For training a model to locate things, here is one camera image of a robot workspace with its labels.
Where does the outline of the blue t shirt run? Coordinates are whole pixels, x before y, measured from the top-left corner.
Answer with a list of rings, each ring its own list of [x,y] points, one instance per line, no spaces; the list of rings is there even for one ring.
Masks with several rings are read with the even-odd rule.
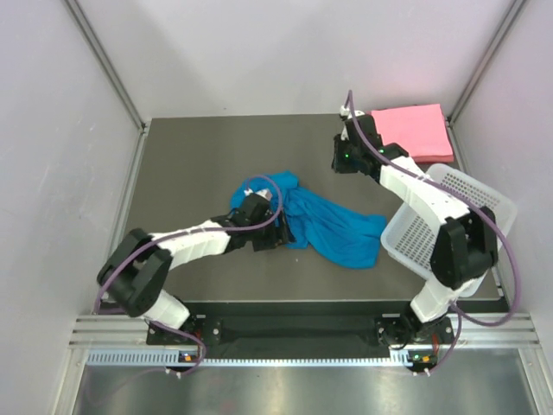
[[[325,259],[345,268],[371,269],[377,264],[380,238],[387,225],[380,214],[360,214],[302,187],[289,171],[250,178],[234,191],[230,207],[237,208],[251,192],[268,189],[270,205],[277,208],[283,197],[283,212],[295,238],[290,249],[312,246]]]

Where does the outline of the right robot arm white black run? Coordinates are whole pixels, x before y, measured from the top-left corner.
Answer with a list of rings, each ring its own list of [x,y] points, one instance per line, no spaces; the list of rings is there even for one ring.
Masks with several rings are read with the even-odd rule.
[[[398,196],[429,228],[433,245],[430,276],[400,315],[406,342],[423,342],[460,297],[480,287],[498,261],[495,215],[448,193],[399,144],[383,144],[373,116],[340,108],[343,130],[334,137],[331,167],[339,174],[361,173]]]

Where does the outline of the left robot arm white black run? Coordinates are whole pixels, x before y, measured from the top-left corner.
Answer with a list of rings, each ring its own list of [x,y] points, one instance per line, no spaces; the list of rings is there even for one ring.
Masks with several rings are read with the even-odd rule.
[[[176,342],[188,342],[196,323],[186,305],[164,290],[170,271],[250,243],[255,252],[294,242],[282,209],[261,192],[247,195],[228,214],[174,233],[129,231],[101,268],[97,282],[130,317],[157,322]]]

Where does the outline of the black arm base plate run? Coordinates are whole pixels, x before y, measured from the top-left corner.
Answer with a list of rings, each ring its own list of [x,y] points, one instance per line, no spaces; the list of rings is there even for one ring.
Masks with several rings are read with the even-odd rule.
[[[192,302],[185,330],[209,359],[384,357],[407,329],[405,301]]]

